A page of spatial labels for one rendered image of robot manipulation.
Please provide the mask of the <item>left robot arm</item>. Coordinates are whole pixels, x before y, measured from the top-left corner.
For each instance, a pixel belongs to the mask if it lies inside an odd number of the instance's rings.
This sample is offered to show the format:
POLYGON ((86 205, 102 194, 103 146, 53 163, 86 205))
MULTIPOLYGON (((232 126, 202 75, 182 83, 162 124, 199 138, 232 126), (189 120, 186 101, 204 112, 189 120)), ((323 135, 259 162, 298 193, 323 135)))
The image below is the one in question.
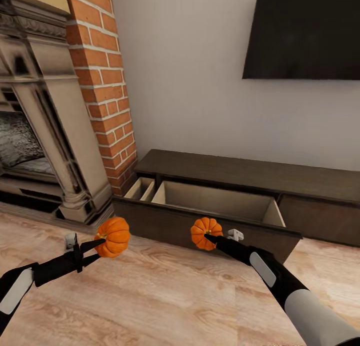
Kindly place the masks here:
POLYGON ((83 253, 104 242, 105 239, 101 239, 83 242, 79 246, 77 233, 69 232, 64 237, 65 249, 62 256, 43 264, 34 262, 5 272, 0 278, 0 337, 33 282, 36 287, 40 287, 75 270, 82 272, 83 266, 100 258, 98 253, 84 258, 83 253))

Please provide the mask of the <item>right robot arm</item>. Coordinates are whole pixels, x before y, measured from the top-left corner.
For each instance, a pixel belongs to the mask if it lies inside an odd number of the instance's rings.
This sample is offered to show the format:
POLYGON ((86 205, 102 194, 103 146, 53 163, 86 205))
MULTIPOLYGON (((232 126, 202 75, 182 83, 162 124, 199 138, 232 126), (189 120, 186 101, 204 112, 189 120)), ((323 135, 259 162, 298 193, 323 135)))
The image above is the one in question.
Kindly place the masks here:
POLYGON ((287 314, 307 346, 360 346, 360 331, 336 314, 267 250, 239 243, 244 234, 237 229, 229 237, 204 236, 225 252, 253 266, 287 314))

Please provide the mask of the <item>pumpkin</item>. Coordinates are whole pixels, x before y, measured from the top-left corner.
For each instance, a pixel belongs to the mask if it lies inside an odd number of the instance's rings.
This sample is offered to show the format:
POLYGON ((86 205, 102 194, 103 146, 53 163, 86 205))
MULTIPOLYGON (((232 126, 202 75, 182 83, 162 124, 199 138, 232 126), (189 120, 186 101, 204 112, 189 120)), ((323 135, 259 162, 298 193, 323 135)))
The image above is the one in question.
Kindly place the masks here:
MULTIPOLYGON (((204 217, 201 220, 197 220, 194 226, 191 227, 191 241, 193 241, 198 250, 212 251, 216 249, 217 244, 214 244, 204 235, 209 234, 213 236, 223 236, 222 227, 215 219, 209 219, 204 217)), ((224 236, 223 236, 224 237, 224 236)))
POLYGON ((96 239, 105 242, 95 247, 103 258, 115 258, 126 250, 129 244, 129 225, 122 218, 112 217, 105 221, 98 229, 96 239))

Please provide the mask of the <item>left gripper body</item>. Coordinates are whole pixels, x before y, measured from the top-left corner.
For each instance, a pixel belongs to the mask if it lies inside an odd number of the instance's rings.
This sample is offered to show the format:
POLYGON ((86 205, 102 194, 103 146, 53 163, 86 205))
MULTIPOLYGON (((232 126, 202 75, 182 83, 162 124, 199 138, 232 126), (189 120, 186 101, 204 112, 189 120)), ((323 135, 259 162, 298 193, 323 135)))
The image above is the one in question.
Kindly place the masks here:
POLYGON ((82 257, 79 248, 79 244, 76 244, 73 246, 72 252, 50 261, 51 274, 54 280, 75 270, 77 270, 78 273, 83 271, 82 257))

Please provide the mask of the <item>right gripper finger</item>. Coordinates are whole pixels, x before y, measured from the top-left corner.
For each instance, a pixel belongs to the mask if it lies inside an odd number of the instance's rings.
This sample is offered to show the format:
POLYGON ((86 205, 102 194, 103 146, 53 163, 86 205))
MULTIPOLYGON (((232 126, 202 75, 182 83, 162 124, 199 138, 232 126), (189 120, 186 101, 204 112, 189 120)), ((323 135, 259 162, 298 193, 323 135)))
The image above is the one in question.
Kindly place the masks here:
POLYGON ((205 234, 204 235, 207 239, 209 239, 211 242, 213 242, 214 244, 216 244, 218 242, 218 239, 220 236, 213 236, 213 235, 209 235, 209 234, 205 234))

